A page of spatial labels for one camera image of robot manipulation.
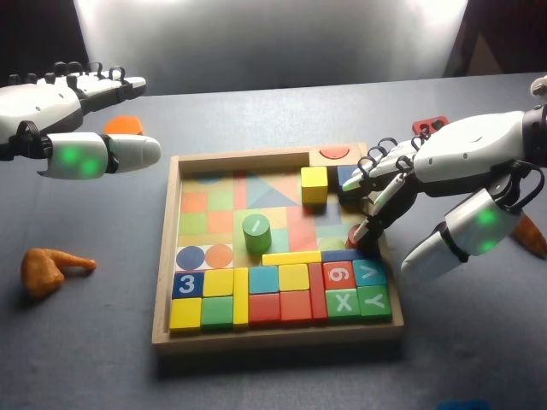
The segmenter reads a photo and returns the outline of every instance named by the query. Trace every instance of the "orange circle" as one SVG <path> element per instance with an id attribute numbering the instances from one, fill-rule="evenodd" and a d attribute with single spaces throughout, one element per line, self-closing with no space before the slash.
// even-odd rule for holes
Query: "orange circle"
<path id="1" fill-rule="evenodd" d="M 227 267 L 232 258 L 232 250 L 226 245 L 213 245 L 205 253 L 205 262 L 214 269 Z"/>

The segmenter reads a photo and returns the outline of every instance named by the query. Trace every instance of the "gray table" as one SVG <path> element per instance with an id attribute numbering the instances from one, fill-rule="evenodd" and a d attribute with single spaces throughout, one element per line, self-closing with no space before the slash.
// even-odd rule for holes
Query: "gray table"
<path id="1" fill-rule="evenodd" d="M 474 397 L 496 409 L 545 408 L 547 265 L 510 240 L 402 288 L 400 344 L 166 362 L 150 347 L 171 155 L 402 140 L 415 120 L 529 109 L 537 77 L 143 97 L 88 115 L 82 130 L 138 115 L 163 148 L 149 169 L 69 182 L 40 178 L 38 161 L 0 164 L 0 408 L 425 410 Z M 387 230 L 395 262 L 460 199 L 419 196 Z M 546 199 L 547 190 L 526 208 L 543 232 Z M 95 258 L 99 268 L 32 304 L 18 272 L 34 246 Z"/>

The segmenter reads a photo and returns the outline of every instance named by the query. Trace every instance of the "brown toy food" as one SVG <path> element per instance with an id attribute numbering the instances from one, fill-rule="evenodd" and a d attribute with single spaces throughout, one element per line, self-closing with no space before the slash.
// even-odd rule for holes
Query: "brown toy food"
<path id="1" fill-rule="evenodd" d="M 519 225 L 511 232 L 511 237 L 534 255 L 540 258 L 547 256 L 547 242 L 544 236 L 525 214 L 522 215 Z"/>
<path id="2" fill-rule="evenodd" d="M 83 267 L 92 271 L 97 263 L 60 250 L 29 249 L 21 263 L 21 281 L 28 294 L 43 297 L 59 288 L 65 280 L 60 267 Z"/>

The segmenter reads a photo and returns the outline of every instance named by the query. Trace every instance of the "wooden frame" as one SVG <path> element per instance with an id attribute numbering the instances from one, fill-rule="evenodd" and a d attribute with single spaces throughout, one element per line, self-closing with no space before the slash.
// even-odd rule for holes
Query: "wooden frame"
<path id="1" fill-rule="evenodd" d="M 364 143 L 351 144 L 366 155 Z M 177 336 L 168 331 L 171 287 L 179 229 L 179 201 L 184 172 L 233 171 L 271 167 L 307 167 L 317 147 L 269 149 L 212 155 L 174 156 L 169 165 L 168 192 L 163 221 L 162 249 L 157 279 L 156 305 L 152 327 L 152 344 L 159 353 L 191 353 L 274 346 L 355 342 L 359 340 L 396 339 L 403 333 L 403 314 L 391 270 L 391 258 L 385 237 L 379 240 L 381 257 L 387 269 L 392 312 L 391 323 L 368 325 L 322 325 L 297 329 L 252 330 L 215 334 Z"/>

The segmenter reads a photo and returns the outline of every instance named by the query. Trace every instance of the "robotic hand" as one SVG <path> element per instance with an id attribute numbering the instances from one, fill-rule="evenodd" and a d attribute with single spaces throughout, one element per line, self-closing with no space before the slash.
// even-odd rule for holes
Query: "robotic hand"
<path id="1" fill-rule="evenodd" d="M 39 174 L 57 179 L 94 179 L 158 162 L 161 148 L 154 138 L 71 132 L 85 114 L 144 93 L 144 79 L 126 79 L 122 67 L 111 68 L 106 78 L 98 66 L 96 73 L 90 65 L 84 73 L 79 63 L 60 62 L 45 79 L 28 74 L 24 85 L 17 74 L 10 76 L 11 86 L 0 89 L 0 161 L 18 155 L 47 159 L 48 169 Z"/>
<path id="2" fill-rule="evenodd" d="M 547 97 L 547 77 L 536 82 L 532 94 Z M 545 93 L 534 92 L 542 84 Z M 391 150 L 381 145 L 387 141 L 395 144 Z M 380 154 L 372 157 L 373 150 Z M 357 245 L 375 242 L 420 192 L 432 197 L 471 193 L 403 261 L 404 279 L 435 278 L 470 255 L 494 248 L 513 231 L 522 209 L 544 187 L 541 167 L 547 167 L 547 105 L 469 117 L 404 143 L 384 138 L 360 159 L 359 169 L 344 184 L 344 190 L 359 190 L 373 204 L 355 232 Z M 531 171 L 538 173 L 538 185 L 521 198 L 520 181 Z M 375 201 L 368 198 L 380 190 Z"/>

